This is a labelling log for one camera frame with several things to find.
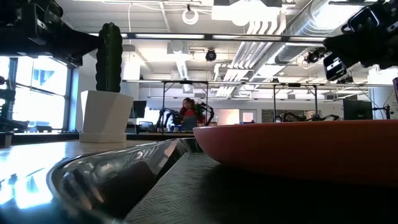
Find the cactus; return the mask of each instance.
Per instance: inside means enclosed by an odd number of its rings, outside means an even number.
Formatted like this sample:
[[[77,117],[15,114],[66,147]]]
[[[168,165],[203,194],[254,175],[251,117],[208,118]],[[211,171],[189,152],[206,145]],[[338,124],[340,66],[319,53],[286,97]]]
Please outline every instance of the cactus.
[[[104,44],[98,48],[96,54],[96,89],[119,93],[123,52],[120,29],[112,22],[104,24],[99,32],[99,37],[104,40]]]

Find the ceiling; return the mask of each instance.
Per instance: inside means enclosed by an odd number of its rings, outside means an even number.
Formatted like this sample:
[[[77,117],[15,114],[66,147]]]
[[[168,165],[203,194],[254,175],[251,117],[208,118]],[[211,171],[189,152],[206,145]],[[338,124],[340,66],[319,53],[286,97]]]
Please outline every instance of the ceiling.
[[[165,17],[158,4],[145,4],[146,7],[130,4],[105,4],[96,1],[57,0],[63,7],[63,20],[74,29],[87,33],[98,33],[102,25],[113,22],[121,28],[121,32],[173,32],[173,33],[217,33],[217,34],[242,34],[246,33],[248,26],[236,26],[231,21],[214,21],[211,16],[199,13],[199,20],[194,25],[182,21],[183,11],[165,11]],[[202,1],[202,6],[195,8],[210,10],[213,0]],[[287,23],[299,10],[308,3],[308,0],[296,0],[295,7],[287,10]],[[166,10],[184,9],[185,6],[164,5]],[[129,28],[128,12],[130,12],[131,25]],[[171,74],[176,70],[176,63],[165,60],[167,52],[166,40],[124,40],[124,45],[133,45],[140,53],[144,65],[141,66],[141,75],[144,78],[156,78],[161,74]],[[228,41],[188,41],[190,60],[186,62],[189,70],[203,70],[212,72],[216,63],[230,62],[239,49],[240,42]],[[207,49],[214,48],[217,53],[215,62],[206,62]],[[302,62],[299,57],[295,62],[284,68],[279,73],[280,82],[325,82],[325,73],[321,63],[311,65]],[[354,68],[354,79],[358,83],[367,80],[368,70],[360,66]]]

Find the computer monitor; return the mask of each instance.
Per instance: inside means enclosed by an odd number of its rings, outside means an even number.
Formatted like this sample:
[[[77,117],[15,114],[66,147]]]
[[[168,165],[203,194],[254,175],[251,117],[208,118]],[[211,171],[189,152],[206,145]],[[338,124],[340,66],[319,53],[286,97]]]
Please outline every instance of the computer monitor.
[[[132,108],[131,108],[131,113],[130,113],[129,118],[144,118],[146,106],[147,106],[147,102],[145,100],[134,101],[132,103]]]
[[[373,119],[372,103],[361,100],[343,100],[344,120]]]

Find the potted plant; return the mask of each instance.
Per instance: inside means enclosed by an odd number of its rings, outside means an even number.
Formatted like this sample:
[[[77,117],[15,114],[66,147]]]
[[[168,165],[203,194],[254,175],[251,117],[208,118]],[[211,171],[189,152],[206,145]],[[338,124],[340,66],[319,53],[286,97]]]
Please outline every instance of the potted plant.
[[[133,97],[120,94],[122,37],[118,26],[104,24],[99,32],[104,44],[96,53],[96,91],[81,93],[81,142],[124,142]]]

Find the orange plate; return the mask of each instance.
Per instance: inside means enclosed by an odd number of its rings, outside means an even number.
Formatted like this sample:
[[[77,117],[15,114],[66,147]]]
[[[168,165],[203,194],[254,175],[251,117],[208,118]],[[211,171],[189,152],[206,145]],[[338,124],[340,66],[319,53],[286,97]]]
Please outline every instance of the orange plate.
[[[398,120],[236,124],[194,128],[229,166],[298,179],[398,186]]]

